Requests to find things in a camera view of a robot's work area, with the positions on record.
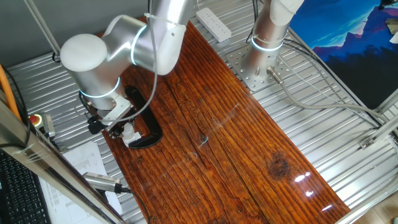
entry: wood grain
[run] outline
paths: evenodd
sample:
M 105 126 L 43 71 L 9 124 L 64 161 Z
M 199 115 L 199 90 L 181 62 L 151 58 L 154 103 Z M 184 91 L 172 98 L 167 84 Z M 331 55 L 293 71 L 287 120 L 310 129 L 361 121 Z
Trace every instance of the wood grain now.
M 131 66 L 122 81 L 148 99 L 153 77 Z M 348 213 L 191 23 L 150 108 L 157 145 L 104 136 L 153 223 L 334 223 Z

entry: white cable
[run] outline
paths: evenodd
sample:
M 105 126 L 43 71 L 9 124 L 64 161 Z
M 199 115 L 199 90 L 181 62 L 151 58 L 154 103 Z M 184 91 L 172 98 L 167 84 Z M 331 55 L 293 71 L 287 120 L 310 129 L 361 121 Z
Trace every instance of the white cable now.
M 298 100 L 296 100 L 288 91 L 288 89 L 285 86 L 285 83 L 280 84 L 280 86 L 282 87 L 282 89 L 285 91 L 286 95 L 298 106 L 302 107 L 302 108 L 306 108 L 306 109 L 311 109 L 311 110 L 322 110 L 322 109 L 329 109 L 329 108 L 352 108 L 355 110 L 360 110 L 360 111 L 366 111 L 368 113 L 370 113 L 371 115 L 380 118 L 381 120 L 383 120 L 385 123 L 388 122 L 388 119 L 383 117 L 381 114 L 370 110 L 369 108 L 365 108 L 363 106 L 359 106 L 359 105 L 351 105 L 351 104 L 334 104 L 334 105 L 305 105 L 301 102 L 299 102 Z
M 281 61 L 283 61 L 283 62 L 286 64 L 286 66 L 288 66 L 288 67 L 290 68 L 290 70 L 293 71 L 294 74 L 295 74 L 296 76 L 298 76 L 303 82 L 305 82 L 306 84 L 308 84 L 308 85 L 311 86 L 312 88 L 316 89 L 318 92 L 320 92 L 320 93 L 321 93 L 322 95 L 324 95 L 325 97 L 327 97 L 327 98 L 333 100 L 335 103 L 338 103 L 338 104 L 343 104 L 343 103 L 345 103 L 345 102 L 343 101 L 343 99 L 340 98 L 340 97 L 337 95 L 337 92 L 336 92 L 336 91 L 334 91 L 334 92 L 335 92 L 335 94 L 340 98 L 340 100 L 343 101 L 342 103 L 340 103 L 339 101 L 336 101 L 335 99 L 333 99 L 333 98 L 331 98 L 330 96 L 326 95 L 324 92 L 322 92 L 321 90 L 319 90 L 317 87 L 315 87 L 314 85 L 312 85 L 311 83 L 309 83 L 308 81 L 306 81 L 305 79 L 303 79 L 300 75 L 298 75 L 298 73 L 297 73 L 292 67 L 290 67 L 290 65 L 289 65 L 288 63 L 286 63 L 285 60 L 283 60 L 280 56 L 278 56 L 278 57 L 279 57 L 279 58 L 281 59 Z M 318 70 L 318 72 L 322 75 L 322 72 L 315 66 L 315 64 L 313 63 L 312 65 L 313 65 L 313 66 Z M 330 87 L 330 88 L 332 89 L 332 91 L 333 91 L 333 87 L 330 85 L 330 83 L 328 83 L 328 82 L 326 82 L 326 83 L 329 85 L 329 87 Z M 366 121 L 368 121 L 370 124 L 374 125 L 370 120 L 367 119 L 367 117 L 363 116 L 362 114 L 359 114 L 358 112 L 356 112 L 356 111 L 354 111 L 354 110 L 352 110 L 352 109 L 350 109 L 350 108 L 347 108 L 347 109 L 350 110 L 351 112 L 357 114 L 358 116 L 362 117 L 363 119 L 365 119 Z
M 291 71 L 293 71 L 299 78 L 301 78 L 301 77 L 295 72 L 295 70 L 293 70 L 293 69 L 289 66 L 289 64 L 287 64 L 281 57 L 279 57 L 279 58 L 286 64 L 286 66 L 288 66 L 288 67 L 291 69 Z M 388 122 L 388 119 L 385 118 L 382 114 L 380 114 L 380 113 L 378 113 L 378 112 L 376 112 L 376 111 L 370 110 L 369 108 L 366 108 L 366 107 L 364 107 L 364 106 L 359 106 L 359 105 L 354 105 L 354 104 L 345 104 L 345 103 L 342 103 L 342 104 L 333 104 L 333 105 L 316 105 L 316 106 L 305 105 L 305 104 L 299 102 L 298 100 L 296 100 L 296 99 L 290 94 L 290 92 L 288 91 L 288 89 L 287 89 L 286 86 L 285 86 L 285 83 L 281 83 L 280 86 L 281 86 L 282 89 L 285 91 L 286 95 L 287 95 L 297 106 L 299 106 L 299 107 L 306 108 L 306 109 L 310 109 L 310 110 L 322 110 L 322 109 L 329 109 L 329 108 L 347 108 L 347 109 L 352 108 L 352 109 L 354 109 L 354 110 L 368 112 L 369 114 L 371 114 L 371 115 L 373 115 L 373 116 L 375 116 L 375 117 L 377 117 L 377 118 L 383 120 L 384 123 L 387 123 L 387 122 Z M 393 132 L 394 132 L 396 135 L 398 135 L 398 129 L 393 130 Z
M 152 2 L 153 1 L 149 1 L 149 14 L 152 14 Z M 136 116 L 138 116 L 139 114 L 141 114 L 150 104 L 150 102 L 152 101 L 152 99 L 155 96 L 155 92 L 156 92 L 156 86 L 157 86 L 157 56 L 156 56 L 156 43 L 155 43 L 155 35 L 154 35 L 154 28 L 153 28 L 153 19 L 152 17 L 148 17 L 148 19 L 150 19 L 148 22 L 150 22 L 150 37 L 152 39 L 152 48 L 154 51 L 154 74 L 155 74 L 155 78 L 154 78 L 154 86 L 152 87 L 152 93 L 150 94 L 150 97 L 147 101 L 147 103 L 139 110 L 137 111 L 137 113 L 134 113 L 131 116 L 128 116 L 127 118 L 121 118 L 121 119 L 101 119 L 100 121 L 105 121 L 105 122 L 120 122 L 120 121 L 127 121 L 130 120 L 132 118 L 135 118 Z

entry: aluminum slotted panel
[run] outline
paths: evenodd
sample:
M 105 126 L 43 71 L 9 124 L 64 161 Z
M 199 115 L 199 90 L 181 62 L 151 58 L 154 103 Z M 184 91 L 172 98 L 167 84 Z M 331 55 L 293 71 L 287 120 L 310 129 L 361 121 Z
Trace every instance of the aluminum slotted panel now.
M 231 68 L 226 56 L 246 46 L 244 41 L 254 22 L 251 1 L 200 1 L 199 6 L 208 7 L 231 29 L 232 37 L 226 42 L 217 43 L 194 17 L 191 19 L 202 36 Z M 341 102 L 341 99 L 345 103 L 353 103 L 353 98 L 332 76 L 325 74 L 323 70 L 322 76 L 306 57 L 289 46 L 284 46 L 280 55 L 301 77 L 291 73 L 284 79 L 287 88 L 302 103 L 327 105 L 335 101 Z M 375 132 L 370 124 L 372 121 L 364 119 L 367 117 L 365 114 L 357 114 L 345 108 L 299 108 L 276 84 L 253 92 L 253 97 L 350 208 L 381 190 L 388 180 L 397 177 L 398 158 L 393 145 L 385 144 L 368 150 L 360 148 L 359 142 Z M 391 118 L 397 113 L 398 103 L 385 115 Z
M 192 13 L 191 22 L 231 67 L 226 55 L 246 46 L 244 41 L 253 26 L 251 1 L 206 0 L 198 3 L 200 8 L 211 9 L 232 31 L 229 40 L 218 43 Z M 353 102 L 353 98 L 332 76 L 324 71 L 320 74 L 307 58 L 296 51 L 283 47 L 281 57 L 301 77 L 295 73 L 284 77 L 287 88 L 296 99 L 310 105 L 330 104 L 341 99 L 345 103 Z M 59 146 L 71 150 L 87 141 L 96 142 L 108 175 L 119 177 L 126 184 L 102 135 L 93 136 L 88 132 L 83 115 L 85 109 L 77 99 L 78 87 L 68 72 L 52 61 L 51 54 L 14 66 L 10 71 L 21 87 L 29 113 L 52 115 L 57 134 L 55 142 Z M 362 117 L 365 115 L 344 108 L 299 108 L 276 84 L 252 94 L 350 208 L 375 194 L 388 180 L 397 176 L 398 158 L 392 145 L 385 143 L 360 149 L 359 142 L 375 131 Z M 398 103 L 385 112 L 388 118 L 394 114 L 398 114 Z M 122 216 L 127 222 L 145 223 L 132 195 L 121 194 L 118 198 L 123 209 Z
M 96 142 L 108 175 L 118 177 L 126 185 L 118 164 L 101 133 L 92 135 L 87 129 L 85 109 L 78 100 L 78 87 L 59 64 L 47 54 L 9 69 L 24 96 L 29 114 L 51 114 L 58 146 L 72 150 L 88 141 Z M 122 217 L 128 223 L 146 223 L 131 194 L 119 194 Z

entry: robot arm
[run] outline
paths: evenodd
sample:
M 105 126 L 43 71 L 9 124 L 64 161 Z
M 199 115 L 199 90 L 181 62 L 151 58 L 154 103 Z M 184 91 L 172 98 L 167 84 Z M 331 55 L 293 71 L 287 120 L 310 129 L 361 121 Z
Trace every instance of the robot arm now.
M 114 18 L 102 38 L 79 34 L 67 40 L 60 59 L 70 72 L 81 93 L 98 114 L 108 131 L 132 108 L 126 99 L 120 75 L 130 65 L 154 71 L 154 46 L 149 26 L 152 26 L 157 54 L 158 75 L 168 74 L 180 54 L 186 25 L 194 0 L 151 0 L 150 22 L 121 15 Z
M 147 15 L 150 17 L 148 25 L 121 15 L 112 20 L 102 38 L 91 34 L 76 35 L 61 49 L 64 67 L 104 121 L 99 122 L 100 128 L 90 129 L 93 134 L 104 128 L 112 134 L 116 120 L 131 111 L 132 104 L 126 99 L 119 77 L 128 66 L 134 64 L 153 72 L 156 64 L 157 73 L 166 75 L 177 63 L 195 0 L 151 1 L 153 12 Z M 254 25 L 248 56 L 242 62 L 245 72 L 253 73 L 254 77 L 263 76 L 268 68 L 274 67 L 289 23 L 302 3 L 303 0 L 264 1 L 264 8 Z M 132 122 L 130 118 L 132 116 L 123 120 Z M 121 131 L 118 133 L 114 136 L 122 136 Z

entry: metal mounting plate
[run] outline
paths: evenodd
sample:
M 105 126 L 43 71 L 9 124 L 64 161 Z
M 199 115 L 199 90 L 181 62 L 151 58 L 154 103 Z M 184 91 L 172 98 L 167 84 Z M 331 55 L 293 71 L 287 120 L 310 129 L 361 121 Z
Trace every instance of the metal mounting plate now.
M 243 82 L 251 91 L 258 91 L 265 88 L 267 85 L 274 83 L 275 80 L 269 76 L 266 71 L 261 71 L 258 76 L 255 74 L 248 74 L 241 66 L 241 60 L 243 55 L 249 50 L 249 46 L 238 49 L 227 55 L 227 60 L 231 66 L 236 70 L 238 75 L 242 78 Z M 278 71 L 278 75 L 284 77 L 291 73 L 288 66 L 285 63 L 278 61 L 275 66 L 275 70 Z

